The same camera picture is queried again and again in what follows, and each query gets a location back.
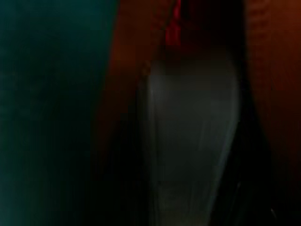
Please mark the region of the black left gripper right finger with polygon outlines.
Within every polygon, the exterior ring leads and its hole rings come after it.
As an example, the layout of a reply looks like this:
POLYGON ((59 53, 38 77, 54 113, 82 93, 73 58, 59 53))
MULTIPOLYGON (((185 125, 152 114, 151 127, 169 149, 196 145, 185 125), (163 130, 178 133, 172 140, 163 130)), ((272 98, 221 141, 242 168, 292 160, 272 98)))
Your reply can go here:
POLYGON ((240 80, 240 115, 211 214, 211 226, 285 226, 271 204, 270 149, 246 78, 240 80))

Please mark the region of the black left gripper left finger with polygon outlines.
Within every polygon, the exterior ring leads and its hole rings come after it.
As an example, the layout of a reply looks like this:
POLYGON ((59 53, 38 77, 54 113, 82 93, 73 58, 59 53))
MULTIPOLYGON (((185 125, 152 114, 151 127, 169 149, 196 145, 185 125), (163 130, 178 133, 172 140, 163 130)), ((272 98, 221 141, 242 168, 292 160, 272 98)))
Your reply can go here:
POLYGON ((119 121, 93 169, 87 226, 150 226, 149 182, 136 111, 119 121))

